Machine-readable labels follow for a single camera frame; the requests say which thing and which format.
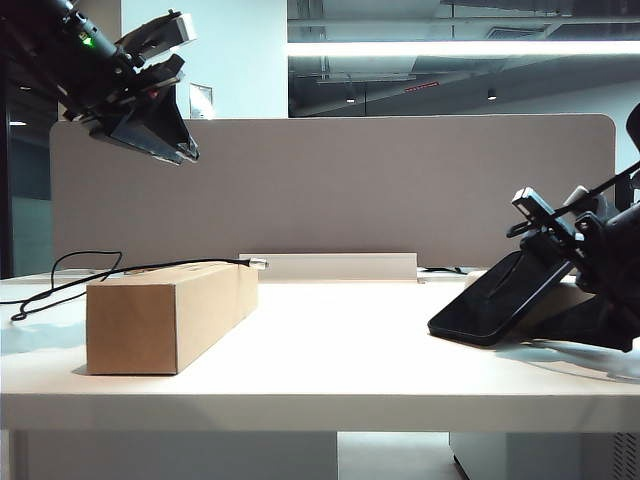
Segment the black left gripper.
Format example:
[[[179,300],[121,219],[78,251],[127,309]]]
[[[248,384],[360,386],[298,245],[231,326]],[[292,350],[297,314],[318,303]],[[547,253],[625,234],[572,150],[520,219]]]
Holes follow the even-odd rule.
[[[67,91],[63,118],[82,123],[97,141],[174,165],[197,162],[198,145],[176,104],[183,66],[184,59],[171,54],[138,69],[119,53]]]

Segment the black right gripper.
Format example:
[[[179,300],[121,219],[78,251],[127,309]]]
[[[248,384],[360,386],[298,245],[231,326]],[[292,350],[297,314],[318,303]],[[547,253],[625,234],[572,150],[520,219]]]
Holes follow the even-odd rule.
[[[639,304],[639,204],[619,211],[606,198],[595,197],[581,200],[574,214],[576,231],[583,236],[577,285],[609,298],[591,298],[539,320],[522,322],[516,335],[629,352],[633,348],[633,306]],[[530,231],[519,246],[535,273],[562,270],[568,274],[574,269],[545,233]]]

